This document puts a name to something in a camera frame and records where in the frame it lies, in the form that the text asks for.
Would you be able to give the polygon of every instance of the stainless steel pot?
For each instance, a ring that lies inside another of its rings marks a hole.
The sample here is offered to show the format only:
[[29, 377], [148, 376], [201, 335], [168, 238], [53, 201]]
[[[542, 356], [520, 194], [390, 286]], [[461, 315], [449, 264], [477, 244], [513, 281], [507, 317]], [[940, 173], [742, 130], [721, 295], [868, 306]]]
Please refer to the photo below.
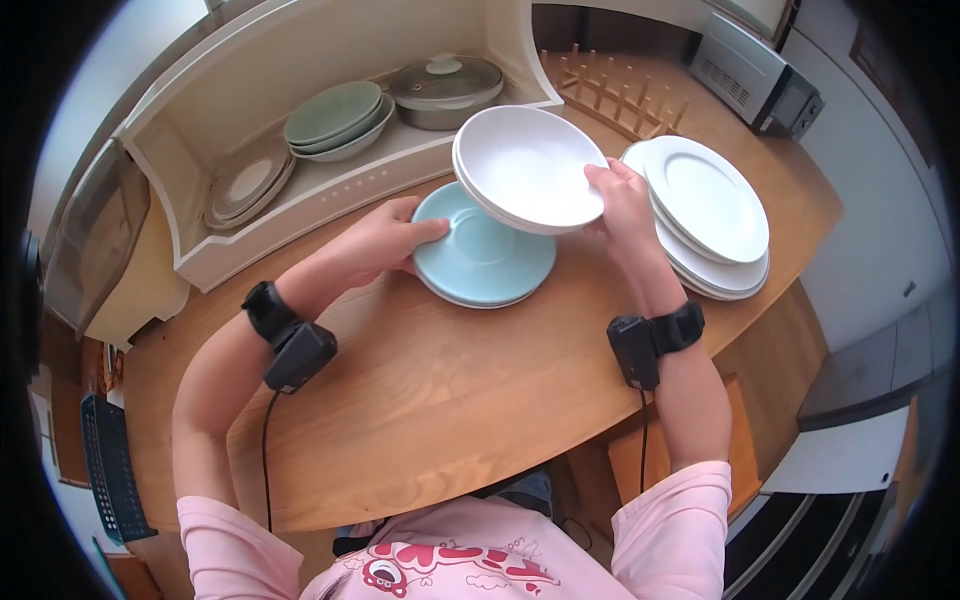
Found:
[[403, 122], [423, 130], [455, 130], [499, 104], [503, 73], [486, 60], [442, 54], [401, 69], [387, 83]]

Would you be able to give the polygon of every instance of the pink shirt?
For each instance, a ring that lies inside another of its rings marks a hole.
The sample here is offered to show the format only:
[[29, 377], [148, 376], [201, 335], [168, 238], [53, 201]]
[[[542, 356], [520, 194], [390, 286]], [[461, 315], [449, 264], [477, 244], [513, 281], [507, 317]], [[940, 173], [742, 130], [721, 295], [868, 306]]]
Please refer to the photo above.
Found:
[[303, 556], [236, 509], [177, 502], [198, 598], [719, 598], [730, 465], [676, 472], [613, 516], [611, 572], [539, 513], [464, 496], [390, 519], [300, 593]]

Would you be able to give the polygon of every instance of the blue saucer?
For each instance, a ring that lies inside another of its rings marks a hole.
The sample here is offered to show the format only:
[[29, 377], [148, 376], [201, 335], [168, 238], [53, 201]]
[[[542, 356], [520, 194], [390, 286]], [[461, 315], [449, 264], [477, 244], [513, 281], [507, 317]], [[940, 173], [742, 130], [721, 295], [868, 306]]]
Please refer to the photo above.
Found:
[[417, 246], [414, 265], [431, 286], [465, 304], [518, 300], [537, 289], [553, 268], [557, 243], [495, 221], [454, 181], [435, 190], [411, 221], [446, 218], [450, 231]]

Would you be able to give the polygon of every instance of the left hand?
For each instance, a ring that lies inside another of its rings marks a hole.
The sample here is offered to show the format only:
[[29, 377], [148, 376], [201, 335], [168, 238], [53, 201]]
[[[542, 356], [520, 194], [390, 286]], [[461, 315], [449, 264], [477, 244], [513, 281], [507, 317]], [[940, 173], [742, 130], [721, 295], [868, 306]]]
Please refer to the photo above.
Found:
[[450, 229], [446, 219], [410, 223], [422, 199], [395, 198], [372, 210], [318, 252], [337, 261], [346, 274], [347, 287], [363, 287], [384, 271], [413, 273], [414, 248], [443, 237]]

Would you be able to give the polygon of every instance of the stack of white plates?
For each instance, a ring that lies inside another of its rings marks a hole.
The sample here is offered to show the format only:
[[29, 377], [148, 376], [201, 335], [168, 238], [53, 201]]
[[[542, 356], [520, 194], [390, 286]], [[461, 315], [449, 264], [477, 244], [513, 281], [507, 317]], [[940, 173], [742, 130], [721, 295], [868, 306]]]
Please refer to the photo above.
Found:
[[512, 228], [557, 235], [603, 214], [584, 165], [607, 166], [596, 144], [538, 108], [503, 106], [471, 116], [453, 140], [453, 170], [467, 194]]
[[557, 243], [496, 222], [454, 181], [427, 196], [413, 222], [448, 219], [449, 232], [414, 250], [426, 287], [466, 308], [502, 308], [533, 294], [553, 269]]
[[296, 161], [282, 137], [261, 138], [227, 158], [210, 188], [204, 220], [211, 229], [240, 227], [266, 208]]
[[394, 116], [389, 94], [372, 82], [349, 82], [294, 110], [283, 128], [290, 152], [314, 162], [349, 160], [370, 148]]
[[684, 285], [715, 300], [742, 300], [763, 287], [767, 216], [733, 165], [676, 135], [637, 142], [621, 161], [647, 179], [657, 236]]

